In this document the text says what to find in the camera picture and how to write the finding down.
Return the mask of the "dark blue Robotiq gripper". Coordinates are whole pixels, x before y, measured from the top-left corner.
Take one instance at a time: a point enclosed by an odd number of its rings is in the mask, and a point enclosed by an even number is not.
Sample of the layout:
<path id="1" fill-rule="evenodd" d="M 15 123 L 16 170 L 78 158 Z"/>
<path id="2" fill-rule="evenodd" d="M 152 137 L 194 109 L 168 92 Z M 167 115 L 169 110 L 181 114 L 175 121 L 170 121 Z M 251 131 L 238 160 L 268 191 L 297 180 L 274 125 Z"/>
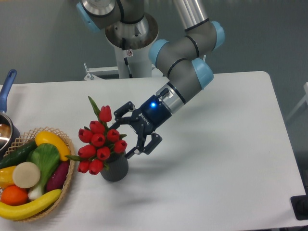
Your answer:
<path id="1" fill-rule="evenodd" d="M 125 158 L 129 159 L 135 154 L 149 155 L 162 141 L 162 137 L 154 131 L 171 117 L 171 112 L 163 105 L 157 95 L 152 95 L 139 108 L 129 101 L 114 112 L 115 123 L 110 129 L 118 129 L 121 125 L 130 125 L 138 135 L 136 146 Z M 146 136 L 151 135 L 150 142 L 145 146 Z"/>

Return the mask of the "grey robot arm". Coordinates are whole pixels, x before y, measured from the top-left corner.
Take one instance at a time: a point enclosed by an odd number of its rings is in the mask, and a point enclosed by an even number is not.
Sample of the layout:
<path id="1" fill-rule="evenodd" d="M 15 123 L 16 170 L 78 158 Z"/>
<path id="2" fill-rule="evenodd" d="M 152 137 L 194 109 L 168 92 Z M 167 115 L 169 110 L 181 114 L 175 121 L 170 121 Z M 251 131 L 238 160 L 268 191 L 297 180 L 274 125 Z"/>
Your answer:
<path id="1" fill-rule="evenodd" d="M 115 111 L 113 128 L 128 124 L 138 136 L 126 158 L 154 150 L 162 140 L 155 130 L 214 77 L 201 57 L 223 44 L 224 29 L 208 19 L 200 0 L 176 0 L 174 4 L 186 35 L 173 43 L 158 39 L 157 22 L 145 12 L 142 0 L 81 0 L 77 4 L 90 30 L 105 31 L 115 50 L 120 78 L 150 77 L 153 67 L 168 78 L 139 108 L 128 102 Z"/>

